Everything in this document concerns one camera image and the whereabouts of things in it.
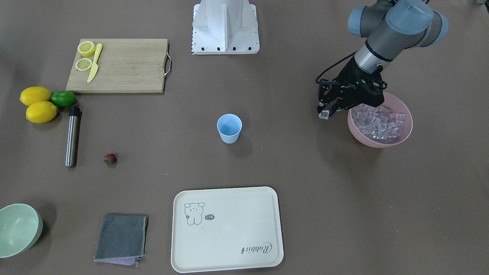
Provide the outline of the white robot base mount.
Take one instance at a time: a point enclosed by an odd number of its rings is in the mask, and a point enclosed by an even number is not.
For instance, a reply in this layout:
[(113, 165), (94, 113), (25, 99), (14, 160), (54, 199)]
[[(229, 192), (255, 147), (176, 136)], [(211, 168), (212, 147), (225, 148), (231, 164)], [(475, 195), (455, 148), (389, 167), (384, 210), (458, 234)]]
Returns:
[(260, 51), (256, 6), (248, 0), (202, 0), (193, 6), (191, 53), (245, 55)]

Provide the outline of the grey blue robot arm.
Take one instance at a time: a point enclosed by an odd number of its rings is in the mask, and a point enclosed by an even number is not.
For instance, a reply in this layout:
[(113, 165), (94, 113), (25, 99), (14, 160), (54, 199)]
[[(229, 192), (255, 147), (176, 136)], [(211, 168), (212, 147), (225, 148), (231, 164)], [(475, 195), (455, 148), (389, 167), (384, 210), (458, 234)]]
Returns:
[(423, 0), (378, 0), (360, 6), (348, 17), (349, 32), (365, 38), (359, 50), (343, 58), (346, 65), (332, 80), (316, 77), (319, 118), (360, 104), (378, 107), (384, 103), (387, 83), (381, 73), (405, 49), (428, 47), (449, 31), (444, 14), (433, 11)]

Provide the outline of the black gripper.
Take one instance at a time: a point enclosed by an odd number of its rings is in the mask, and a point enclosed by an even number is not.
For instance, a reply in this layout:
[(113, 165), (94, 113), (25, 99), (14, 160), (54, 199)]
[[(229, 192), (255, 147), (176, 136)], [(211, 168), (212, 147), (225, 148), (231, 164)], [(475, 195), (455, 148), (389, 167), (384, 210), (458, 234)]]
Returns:
[(332, 117), (339, 110), (349, 110), (360, 104), (378, 107), (384, 103), (385, 82), (381, 74), (377, 71), (374, 74), (366, 73), (356, 64), (354, 58), (349, 59), (333, 80), (322, 78), (328, 70), (345, 60), (343, 58), (337, 61), (317, 78), (319, 115)]

